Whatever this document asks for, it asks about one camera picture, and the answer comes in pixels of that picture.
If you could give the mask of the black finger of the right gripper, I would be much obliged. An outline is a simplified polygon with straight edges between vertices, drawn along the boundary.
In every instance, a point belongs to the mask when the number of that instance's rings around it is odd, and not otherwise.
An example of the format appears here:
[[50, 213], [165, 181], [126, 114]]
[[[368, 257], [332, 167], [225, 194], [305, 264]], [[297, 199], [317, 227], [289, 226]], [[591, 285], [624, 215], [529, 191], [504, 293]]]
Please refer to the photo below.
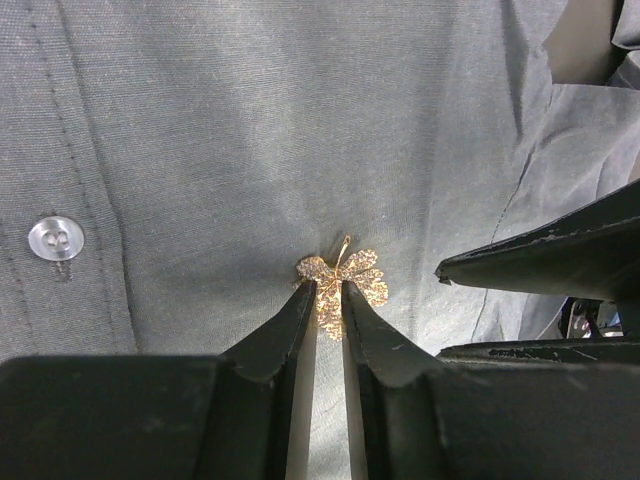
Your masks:
[[623, 301], [639, 298], [639, 183], [530, 232], [441, 261], [445, 284]]
[[443, 349], [445, 364], [619, 364], [639, 366], [639, 340], [625, 337], [485, 342]]

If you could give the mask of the gold leaf brooch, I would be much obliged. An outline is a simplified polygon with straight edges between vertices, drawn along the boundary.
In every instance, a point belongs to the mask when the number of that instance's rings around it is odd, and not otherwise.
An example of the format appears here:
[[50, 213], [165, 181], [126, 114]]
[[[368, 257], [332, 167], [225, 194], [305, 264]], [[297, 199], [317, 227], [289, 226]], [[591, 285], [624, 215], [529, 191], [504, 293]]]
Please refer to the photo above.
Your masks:
[[372, 307], [385, 305], [389, 298], [389, 288], [383, 281], [384, 273], [376, 267], [378, 254], [372, 249], [361, 249], [346, 257], [350, 244], [351, 237], [346, 235], [332, 266], [320, 256], [305, 257], [295, 266], [298, 280], [294, 288], [303, 283], [316, 283], [316, 322], [335, 341], [345, 336], [341, 300], [345, 281], [355, 284]]

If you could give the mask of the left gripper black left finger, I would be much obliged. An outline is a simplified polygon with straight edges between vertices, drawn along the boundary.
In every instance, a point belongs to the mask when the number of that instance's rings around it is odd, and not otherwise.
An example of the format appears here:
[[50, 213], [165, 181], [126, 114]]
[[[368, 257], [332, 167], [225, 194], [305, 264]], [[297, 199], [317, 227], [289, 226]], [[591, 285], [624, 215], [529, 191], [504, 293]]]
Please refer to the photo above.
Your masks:
[[219, 355], [32, 356], [1, 366], [5, 479], [303, 479], [312, 284]]

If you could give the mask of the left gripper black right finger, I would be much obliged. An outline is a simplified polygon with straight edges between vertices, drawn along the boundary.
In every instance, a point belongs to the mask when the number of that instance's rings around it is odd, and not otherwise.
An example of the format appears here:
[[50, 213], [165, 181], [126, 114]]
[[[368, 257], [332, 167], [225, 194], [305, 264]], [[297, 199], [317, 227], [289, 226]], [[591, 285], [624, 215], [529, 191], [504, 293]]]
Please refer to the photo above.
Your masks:
[[356, 479], [635, 479], [639, 366], [445, 364], [342, 288]]

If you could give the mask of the grey button-up shirt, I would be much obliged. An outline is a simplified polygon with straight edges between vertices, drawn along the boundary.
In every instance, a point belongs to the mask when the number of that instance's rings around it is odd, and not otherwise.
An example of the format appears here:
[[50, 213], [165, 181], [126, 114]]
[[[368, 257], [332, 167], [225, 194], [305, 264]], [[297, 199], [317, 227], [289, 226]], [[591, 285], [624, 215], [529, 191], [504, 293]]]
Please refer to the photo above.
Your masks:
[[5, 1], [1, 356], [218, 354], [344, 238], [428, 353], [541, 339], [437, 265], [638, 156], [635, 1]]

